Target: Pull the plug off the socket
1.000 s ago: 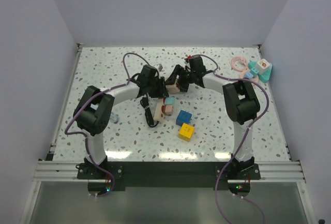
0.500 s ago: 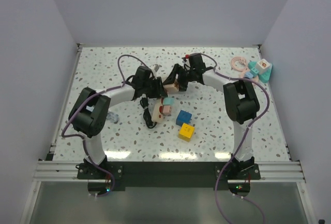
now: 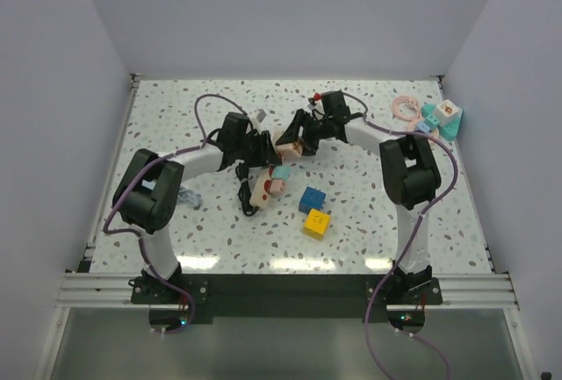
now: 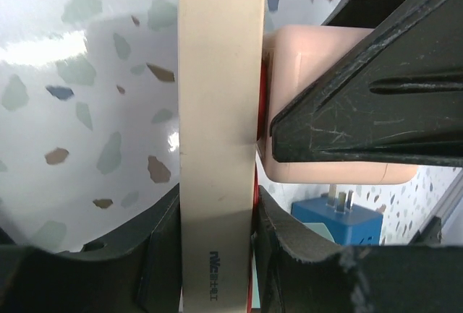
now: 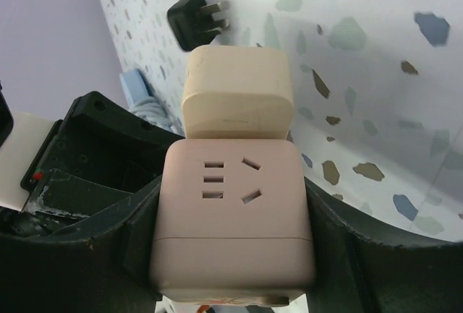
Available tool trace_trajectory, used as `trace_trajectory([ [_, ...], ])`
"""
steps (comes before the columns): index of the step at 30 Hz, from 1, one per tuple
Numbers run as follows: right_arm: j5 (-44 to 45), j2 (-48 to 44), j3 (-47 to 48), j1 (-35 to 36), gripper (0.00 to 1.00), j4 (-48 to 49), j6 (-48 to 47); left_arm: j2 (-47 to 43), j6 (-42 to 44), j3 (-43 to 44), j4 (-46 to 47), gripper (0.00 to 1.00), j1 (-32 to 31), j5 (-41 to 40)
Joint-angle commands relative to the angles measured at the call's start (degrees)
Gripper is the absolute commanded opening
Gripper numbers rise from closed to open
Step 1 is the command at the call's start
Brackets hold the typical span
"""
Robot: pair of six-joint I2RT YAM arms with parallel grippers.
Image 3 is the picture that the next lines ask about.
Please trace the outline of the pink cube plug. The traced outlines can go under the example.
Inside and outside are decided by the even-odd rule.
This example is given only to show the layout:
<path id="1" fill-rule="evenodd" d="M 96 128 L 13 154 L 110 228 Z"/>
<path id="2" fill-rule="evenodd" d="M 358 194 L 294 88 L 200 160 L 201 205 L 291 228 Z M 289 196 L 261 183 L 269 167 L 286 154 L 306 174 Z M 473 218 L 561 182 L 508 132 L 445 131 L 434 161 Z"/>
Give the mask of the pink cube plug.
<path id="1" fill-rule="evenodd" d="M 282 134 L 283 133 L 281 131 L 275 131 L 272 136 L 273 147 L 275 148 L 281 160 L 296 161 L 297 159 L 301 158 L 303 155 L 303 145 L 299 140 L 282 145 L 277 144 L 277 141 L 281 138 Z"/>

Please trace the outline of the teal small plug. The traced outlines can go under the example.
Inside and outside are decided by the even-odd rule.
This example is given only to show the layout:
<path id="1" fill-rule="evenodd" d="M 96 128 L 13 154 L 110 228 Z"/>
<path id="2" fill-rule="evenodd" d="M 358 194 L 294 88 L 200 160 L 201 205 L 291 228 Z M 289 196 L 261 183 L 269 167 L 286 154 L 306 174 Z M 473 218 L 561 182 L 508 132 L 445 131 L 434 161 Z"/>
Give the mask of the teal small plug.
<path id="1" fill-rule="evenodd" d="M 284 180 L 285 182 L 289 179 L 291 174 L 290 166 L 276 166 L 270 171 L 270 177 L 272 179 Z"/>

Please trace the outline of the blue cube plug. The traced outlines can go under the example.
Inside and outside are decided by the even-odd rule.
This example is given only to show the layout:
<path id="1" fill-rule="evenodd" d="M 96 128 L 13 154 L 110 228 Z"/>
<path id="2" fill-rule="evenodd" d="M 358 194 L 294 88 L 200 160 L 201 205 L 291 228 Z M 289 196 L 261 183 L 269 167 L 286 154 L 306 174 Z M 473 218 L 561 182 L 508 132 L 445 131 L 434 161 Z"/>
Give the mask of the blue cube plug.
<path id="1" fill-rule="evenodd" d="M 307 186 L 299 200 L 299 211 L 308 214 L 311 210 L 321 211 L 326 199 L 326 194 L 313 187 Z"/>

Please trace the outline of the yellow cube socket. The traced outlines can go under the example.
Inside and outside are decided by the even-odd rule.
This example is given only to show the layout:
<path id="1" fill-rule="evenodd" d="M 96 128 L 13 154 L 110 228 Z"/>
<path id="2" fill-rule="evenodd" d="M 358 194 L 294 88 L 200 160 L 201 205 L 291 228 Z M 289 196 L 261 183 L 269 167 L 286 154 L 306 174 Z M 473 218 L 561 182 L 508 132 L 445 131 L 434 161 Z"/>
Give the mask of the yellow cube socket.
<path id="1" fill-rule="evenodd" d="M 323 240 L 330 226 L 330 216 L 316 209 L 311 209 L 303 225 L 303 233 L 313 239 Z"/>

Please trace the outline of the pink small plug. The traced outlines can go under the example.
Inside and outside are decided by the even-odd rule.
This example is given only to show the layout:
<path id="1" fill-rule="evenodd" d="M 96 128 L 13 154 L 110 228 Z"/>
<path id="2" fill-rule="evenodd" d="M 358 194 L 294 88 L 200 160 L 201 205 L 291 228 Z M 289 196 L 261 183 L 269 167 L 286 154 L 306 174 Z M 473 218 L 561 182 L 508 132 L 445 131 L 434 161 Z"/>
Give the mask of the pink small plug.
<path id="1" fill-rule="evenodd" d="M 286 190 L 286 180 L 284 179 L 272 179 L 269 186 L 269 194 L 272 196 L 279 196 L 283 194 Z"/>

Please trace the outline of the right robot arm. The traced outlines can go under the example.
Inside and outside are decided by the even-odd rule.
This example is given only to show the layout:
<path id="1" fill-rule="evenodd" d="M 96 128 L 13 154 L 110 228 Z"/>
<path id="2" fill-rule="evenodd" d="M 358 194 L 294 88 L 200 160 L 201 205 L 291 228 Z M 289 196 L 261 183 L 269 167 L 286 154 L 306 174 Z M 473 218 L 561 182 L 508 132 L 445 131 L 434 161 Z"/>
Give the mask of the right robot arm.
<path id="1" fill-rule="evenodd" d="M 368 108 L 353 112 L 338 91 L 316 94 L 310 111 L 299 109 L 284 132 L 273 137 L 285 159 L 316 155 L 323 140 L 339 140 L 378 156 L 387 197 L 396 205 L 397 254 L 390 275 L 380 289 L 403 304 L 412 303 L 430 283 L 428 258 L 429 215 L 424 211 L 436 199 L 441 175 L 427 136 L 393 133 L 367 121 Z"/>

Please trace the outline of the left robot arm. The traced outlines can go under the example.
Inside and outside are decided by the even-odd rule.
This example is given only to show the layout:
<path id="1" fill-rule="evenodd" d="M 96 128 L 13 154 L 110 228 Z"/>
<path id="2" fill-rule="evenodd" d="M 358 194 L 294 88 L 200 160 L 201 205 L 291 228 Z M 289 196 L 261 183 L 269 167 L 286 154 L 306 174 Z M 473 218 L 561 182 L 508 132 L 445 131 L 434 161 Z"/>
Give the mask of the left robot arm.
<path id="1" fill-rule="evenodd" d="M 161 302 L 172 303 L 182 292 L 182 282 L 174 276 L 181 267 L 169 238 L 181 184 L 238 161 L 250 168 L 282 163 L 270 133 L 258 131 L 250 117 L 237 112 L 229 112 L 216 138 L 200 146 L 164 155 L 142 148 L 133 155 L 113 195 L 103 231 L 137 237 L 145 272 L 154 278 L 150 290 Z"/>

